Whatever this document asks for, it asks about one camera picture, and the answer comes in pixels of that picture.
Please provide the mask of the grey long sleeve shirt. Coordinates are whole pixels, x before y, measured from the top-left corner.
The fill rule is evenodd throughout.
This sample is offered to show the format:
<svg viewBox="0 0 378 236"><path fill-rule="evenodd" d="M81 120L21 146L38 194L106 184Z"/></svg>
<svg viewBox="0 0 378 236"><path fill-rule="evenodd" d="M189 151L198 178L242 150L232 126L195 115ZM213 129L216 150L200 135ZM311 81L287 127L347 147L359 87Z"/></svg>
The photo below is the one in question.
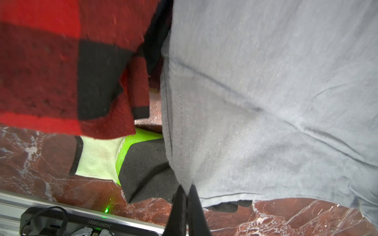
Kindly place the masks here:
<svg viewBox="0 0 378 236"><path fill-rule="evenodd" d="M204 207L313 198L378 223L377 1L175 1L163 135Z"/></svg>

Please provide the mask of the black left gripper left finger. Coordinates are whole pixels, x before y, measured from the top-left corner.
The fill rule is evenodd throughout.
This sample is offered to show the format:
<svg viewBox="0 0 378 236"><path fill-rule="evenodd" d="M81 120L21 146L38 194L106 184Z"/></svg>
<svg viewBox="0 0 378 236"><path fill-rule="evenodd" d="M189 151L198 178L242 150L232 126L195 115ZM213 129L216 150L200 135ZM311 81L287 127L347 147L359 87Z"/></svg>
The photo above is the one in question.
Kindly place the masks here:
<svg viewBox="0 0 378 236"><path fill-rule="evenodd" d="M182 186L179 186L162 236L185 236L187 231L186 216L187 196Z"/></svg>

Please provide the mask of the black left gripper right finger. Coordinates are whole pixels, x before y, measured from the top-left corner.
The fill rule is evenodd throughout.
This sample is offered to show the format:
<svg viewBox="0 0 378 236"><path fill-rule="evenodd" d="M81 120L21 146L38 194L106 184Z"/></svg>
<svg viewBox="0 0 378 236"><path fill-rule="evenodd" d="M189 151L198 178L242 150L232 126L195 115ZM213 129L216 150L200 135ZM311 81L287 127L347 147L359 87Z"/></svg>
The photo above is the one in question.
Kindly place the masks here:
<svg viewBox="0 0 378 236"><path fill-rule="evenodd" d="M191 186L188 194L187 211L189 236L212 236L194 185Z"/></svg>

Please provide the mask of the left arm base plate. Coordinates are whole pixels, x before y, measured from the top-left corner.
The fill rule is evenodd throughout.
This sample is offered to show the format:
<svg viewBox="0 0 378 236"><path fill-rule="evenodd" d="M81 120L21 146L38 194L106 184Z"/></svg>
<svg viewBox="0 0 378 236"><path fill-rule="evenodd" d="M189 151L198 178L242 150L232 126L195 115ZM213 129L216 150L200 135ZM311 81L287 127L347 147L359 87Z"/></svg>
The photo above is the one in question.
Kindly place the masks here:
<svg viewBox="0 0 378 236"><path fill-rule="evenodd" d="M68 213L60 206L30 207L20 220L21 236L158 236L159 233Z"/></svg>

